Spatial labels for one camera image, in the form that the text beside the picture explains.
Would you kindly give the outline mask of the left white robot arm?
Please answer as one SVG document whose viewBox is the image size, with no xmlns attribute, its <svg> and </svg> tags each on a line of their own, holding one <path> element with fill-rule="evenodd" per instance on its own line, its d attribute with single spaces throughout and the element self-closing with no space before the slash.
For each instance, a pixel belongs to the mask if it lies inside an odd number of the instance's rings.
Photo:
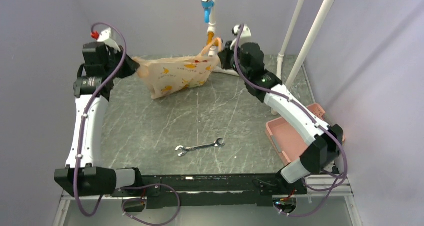
<svg viewBox="0 0 424 226">
<path fill-rule="evenodd" d="M 122 46 L 104 42 L 83 45 L 82 63 L 73 84 L 76 121 L 65 167 L 54 172 L 55 182 L 71 196 L 113 194 L 124 188 L 132 196 L 143 191 L 137 168 L 103 167 L 102 126 L 114 87 L 114 78 L 133 75 L 138 64 Z"/>
</svg>

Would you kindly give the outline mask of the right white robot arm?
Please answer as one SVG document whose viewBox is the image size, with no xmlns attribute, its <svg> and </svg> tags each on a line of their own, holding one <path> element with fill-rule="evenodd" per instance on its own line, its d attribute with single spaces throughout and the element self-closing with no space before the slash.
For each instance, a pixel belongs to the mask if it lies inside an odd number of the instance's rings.
<svg viewBox="0 0 424 226">
<path fill-rule="evenodd" d="M 258 43 L 238 46 L 227 41 L 218 53 L 225 69 L 234 69 L 244 80 L 248 92 L 274 108 L 306 143 L 305 151 L 277 173 L 276 188 L 288 193 L 295 182 L 314 173 L 343 153 L 343 129 L 329 125 L 290 94 L 282 80 L 265 68 L 264 53 Z"/>
</svg>

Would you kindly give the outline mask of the orange banana-print plastic bag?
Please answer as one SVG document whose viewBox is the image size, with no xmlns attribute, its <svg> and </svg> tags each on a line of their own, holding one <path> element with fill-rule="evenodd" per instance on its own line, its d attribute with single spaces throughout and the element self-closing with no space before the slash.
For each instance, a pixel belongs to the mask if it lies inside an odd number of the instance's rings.
<svg viewBox="0 0 424 226">
<path fill-rule="evenodd" d="M 136 74 L 149 89 L 152 99 L 203 85 L 213 69 L 221 63 L 218 55 L 209 55 L 209 50 L 194 56 L 132 59 L 139 63 Z"/>
</svg>

